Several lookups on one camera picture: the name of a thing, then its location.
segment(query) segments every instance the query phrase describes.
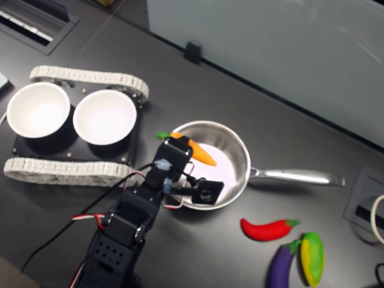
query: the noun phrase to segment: cable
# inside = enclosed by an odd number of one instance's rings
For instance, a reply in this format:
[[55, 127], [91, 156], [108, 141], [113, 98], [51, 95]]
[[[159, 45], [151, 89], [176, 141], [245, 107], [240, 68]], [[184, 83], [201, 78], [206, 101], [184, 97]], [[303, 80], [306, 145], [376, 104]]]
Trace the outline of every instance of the cable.
[[384, 263], [379, 263], [379, 264], [376, 265], [376, 267], [374, 268], [374, 274], [375, 274], [375, 276], [376, 276], [377, 282], [378, 282], [378, 284], [380, 285], [380, 287], [381, 287], [381, 288], [384, 288], [384, 283], [383, 283], [383, 281], [381, 280], [380, 275], [379, 275], [379, 268], [380, 268], [381, 266], [384, 266]]
[[375, 202], [373, 203], [373, 206], [372, 206], [372, 211], [371, 211], [371, 226], [372, 226], [372, 231], [373, 233], [375, 234], [375, 236], [378, 238], [378, 240], [384, 244], [384, 239], [383, 237], [380, 235], [378, 229], [377, 229], [377, 226], [376, 226], [376, 211], [377, 211], [377, 207], [379, 206], [380, 202], [384, 200], [384, 195], [381, 195], [379, 196]]
[[[188, 175], [188, 176], [190, 176], [190, 175], [192, 174], [193, 170], [194, 170], [194, 163], [193, 163], [193, 162], [189, 162], [189, 163], [192, 164], [192, 168], [191, 168], [191, 171], [190, 171], [189, 174], [185, 174], [185, 175]], [[167, 204], [164, 204], [164, 203], [161, 203], [161, 205], [162, 205], [164, 208], [166, 208], [166, 209], [170, 209], [170, 210], [176, 210], [176, 209], [179, 209], [179, 208], [181, 208], [181, 207], [184, 205], [184, 197], [181, 196], [181, 201], [180, 201], [180, 203], [179, 203], [178, 205], [167, 205]]]
[[[142, 172], [140, 172], [140, 171], [137, 170], [136, 173], [139, 174], [139, 175], [141, 175], [141, 176], [145, 179], [145, 175], [144, 175]], [[126, 189], [126, 187], [127, 187], [127, 183], [128, 183], [128, 180], [125, 180], [125, 182], [124, 182], [124, 186], [123, 186], [123, 188], [122, 188], [123, 191], [125, 191], [125, 189]]]
[[106, 228], [103, 225], [101, 225], [101, 218], [104, 218], [104, 217], [105, 217], [105, 214], [100, 214], [100, 213], [96, 213], [96, 214], [83, 214], [83, 215], [72, 216], [72, 221], [78, 221], [78, 220], [85, 220], [85, 219], [95, 218], [99, 228], [101, 230], [105, 230]]
[[79, 277], [79, 275], [80, 275], [80, 272], [81, 272], [82, 269], [83, 269], [84, 263], [85, 263], [85, 260], [81, 263], [80, 267], [77, 269], [77, 272], [76, 272], [76, 274], [74, 275], [74, 277], [73, 277], [73, 279], [72, 279], [72, 281], [71, 281], [71, 284], [70, 284], [69, 288], [73, 288], [73, 287], [74, 287], [74, 285], [75, 285], [75, 283], [76, 283], [76, 281], [77, 281], [77, 279], [78, 279], [78, 277]]
[[7, 118], [7, 113], [5, 112], [1, 118], [0, 118], [0, 125], [5, 121], [5, 119]]
[[[137, 171], [128, 174], [126, 177], [122, 178], [119, 182], [117, 182], [114, 186], [110, 187], [107, 191], [105, 191], [99, 198], [94, 200], [91, 204], [89, 204], [86, 208], [84, 208], [79, 215], [86, 214], [93, 206], [95, 206], [98, 202], [100, 202], [103, 198], [105, 198], [112, 190], [119, 187], [125, 180], [132, 177], [133, 175], [137, 174], [138, 171], [142, 171], [148, 167], [153, 166], [153, 163], [149, 163], [147, 165], [144, 165], [143, 167], [139, 168]], [[51, 244], [54, 240], [56, 240], [61, 234], [63, 234], [69, 227], [72, 226], [74, 223], [73, 220], [68, 222], [55, 236], [53, 236], [51, 239], [49, 239], [46, 243], [44, 243], [42, 246], [38, 247], [32, 254], [28, 257], [26, 262], [24, 263], [23, 267], [21, 268], [21, 273], [24, 272], [25, 268], [27, 267], [28, 263], [35, 257], [36, 254], [38, 254], [42, 249], [46, 248], [49, 244]]]

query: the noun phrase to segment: frying pan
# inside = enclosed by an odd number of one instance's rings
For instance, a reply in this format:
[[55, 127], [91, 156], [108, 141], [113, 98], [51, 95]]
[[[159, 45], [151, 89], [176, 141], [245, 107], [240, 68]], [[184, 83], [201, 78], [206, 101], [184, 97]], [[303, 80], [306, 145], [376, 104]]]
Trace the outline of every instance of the frying pan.
[[184, 197], [184, 205], [197, 210], [213, 210], [232, 203], [243, 192], [252, 178], [272, 178], [307, 184], [344, 186], [342, 176], [315, 170], [282, 169], [260, 170], [251, 167], [251, 160], [243, 141], [230, 128], [211, 121], [194, 121], [174, 130], [197, 142], [216, 161], [208, 166], [192, 160], [195, 167], [192, 176], [212, 181], [223, 181], [224, 188], [214, 205], [193, 204]]

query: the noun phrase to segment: red chili pepper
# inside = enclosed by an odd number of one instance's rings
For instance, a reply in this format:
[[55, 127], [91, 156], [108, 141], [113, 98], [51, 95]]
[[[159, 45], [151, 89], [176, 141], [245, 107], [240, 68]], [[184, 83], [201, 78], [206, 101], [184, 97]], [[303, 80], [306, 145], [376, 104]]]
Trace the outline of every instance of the red chili pepper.
[[270, 241], [286, 236], [300, 220], [278, 220], [266, 225], [252, 225], [246, 219], [240, 221], [241, 228], [249, 238]]

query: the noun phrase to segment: toy carrot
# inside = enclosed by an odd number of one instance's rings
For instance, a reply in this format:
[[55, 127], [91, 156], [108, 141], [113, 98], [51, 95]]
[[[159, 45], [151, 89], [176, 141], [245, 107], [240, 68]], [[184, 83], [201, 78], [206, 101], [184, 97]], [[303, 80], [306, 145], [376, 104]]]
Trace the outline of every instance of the toy carrot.
[[[172, 132], [172, 133], [166, 133], [166, 132], [158, 132], [156, 134], [156, 137], [160, 140], [164, 140], [167, 137], [172, 138], [181, 138], [183, 134], [178, 132]], [[203, 149], [200, 147], [199, 144], [197, 144], [195, 141], [191, 140], [188, 142], [188, 145], [190, 145], [193, 149], [193, 155], [192, 158], [196, 159], [197, 161], [200, 161], [204, 164], [216, 166], [215, 160]]]

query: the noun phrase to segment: dark gray tabletop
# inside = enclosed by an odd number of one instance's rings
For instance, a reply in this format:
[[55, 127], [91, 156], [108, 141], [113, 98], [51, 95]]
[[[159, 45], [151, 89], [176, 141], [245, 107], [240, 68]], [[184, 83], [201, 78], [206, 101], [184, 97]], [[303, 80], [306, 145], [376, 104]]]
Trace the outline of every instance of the dark gray tabletop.
[[[384, 252], [359, 240], [343, 212], [363, 166], [384, 173], [383, 154], [211, 67], [187, 62], [179, 51], [96, 5], [73, 0], [68, 6], [81, 22], [50, 56], [0, 34], [0, 69], [15, 86], [0, 96], [0, 114], [36, 65], [130, 73], [151, 89], [137, 167], [152, 160], [159, 145], [156, 131], [206, 119], [235, 130], [254, 167], [317, 169], [346, 177], [344, 188], [258, 182], [213, 212], [162, 209], [137, 264], [145, 287], [262, 287], [277, 248], [308, 231], [319, 232], [325, 246], [319, 287], [375, 283], [373, 268]], [[7, 124], [0, 127], [0, 166], [11, 157], [14, 138]], [[0, 256], [17, 268], [101, 193], [99, 188], [26, 184], [3, 174], [0, 188]], [[117, 197], [118, 191], [95, 210], [104, 211]], [[242, 234], [243, 217], [255, 223], [299, 218], [302, 224], [281, 240], [259, 243]], [[92, 221], [76, 223], [26, 273], [44, 288], [68, 286], [94, 230]], [[290, 276], [291, 287], [303, 287], [296, 264]]]

